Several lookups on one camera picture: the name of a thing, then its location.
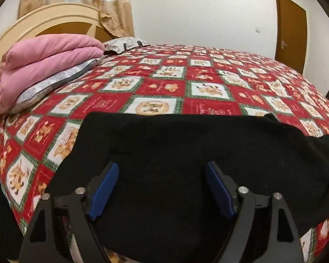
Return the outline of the black pants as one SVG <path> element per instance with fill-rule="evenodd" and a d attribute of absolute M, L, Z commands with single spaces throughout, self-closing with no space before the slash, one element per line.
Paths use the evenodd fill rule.
<path fill-rule="evenodd" d="M 254 193 L 280 192 L 300 235 L 329 218 L 329 135 L 273 116 L 89 113 L 47 192 L 68 195 L 115 162 L 94 224 L 102 246 L 140 262 L 212 262 L 229 221 L 207 182 L 211 161 Z"/>

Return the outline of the red christmas bear bedspread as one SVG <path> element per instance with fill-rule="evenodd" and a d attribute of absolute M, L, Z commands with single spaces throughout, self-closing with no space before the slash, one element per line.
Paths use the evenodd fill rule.
<path fill-rule="evenodd" d="M 197 115 L 272 113 L 306 135 L 329 134 L 329 100 L 295 70 L 259 55 L 154 45 L 85 62 L 63 85 L 23 95 L 0 120 L 0 179 L 9 235 L 22 237 L 58 165 L 92 111 Z"/>

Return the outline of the grey patterned pillow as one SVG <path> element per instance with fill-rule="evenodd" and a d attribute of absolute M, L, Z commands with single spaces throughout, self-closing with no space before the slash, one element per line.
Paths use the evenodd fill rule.
<path fill-rule="evenodd" d="M 10 108 L 9 113 L 15 114 L 32 107 L 53 90 L 81 77 L 81 75 L 93 69 L 101 61 L 101 58 L 86 60 L 81 64 L 75 65 L 74 67 L 68 68 L 64 71 L 60 71 L 59 73 L 51 75 L 43 81 L 32 85 L 19 95 L 14 105 Z"/>
<path fill-rule="evenodd" d="M 104 55 L 119 55 L 127 50 L 150 45 L 145 40 L 136 37 L 120 37 L 104 42 L 103 44 L 105 47 Z"/>

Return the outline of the pink folded blanket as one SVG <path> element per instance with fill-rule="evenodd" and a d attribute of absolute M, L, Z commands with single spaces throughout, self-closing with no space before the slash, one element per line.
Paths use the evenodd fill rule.
<path fill-rule="evenodd" d="M 0 63 L 0 113 L 32 85 L 104 51 L 102 42 L 84 34 L 44 34 L 13 44 Z"/>

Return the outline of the brown wooden door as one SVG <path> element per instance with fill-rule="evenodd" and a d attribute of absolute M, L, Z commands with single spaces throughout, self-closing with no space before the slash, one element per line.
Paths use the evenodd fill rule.
<path fill-rule="evenodd" d="M 307 13 L 292 0 L 276 0 L 275 60 L 303 74 L 307 53 Z"/>

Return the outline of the cream wooden headboard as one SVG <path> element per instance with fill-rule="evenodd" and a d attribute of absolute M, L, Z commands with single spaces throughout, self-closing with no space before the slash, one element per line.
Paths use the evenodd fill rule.
<path fill-rule="evenodd" d="M 86 34 L 101 42 L 113 37 L 99 21 L 99 10 L 93 6 L 61 2 L 36 9 L 15 22 L 0 38 L 2 55 L 16 42 L 43 34 Z"/>

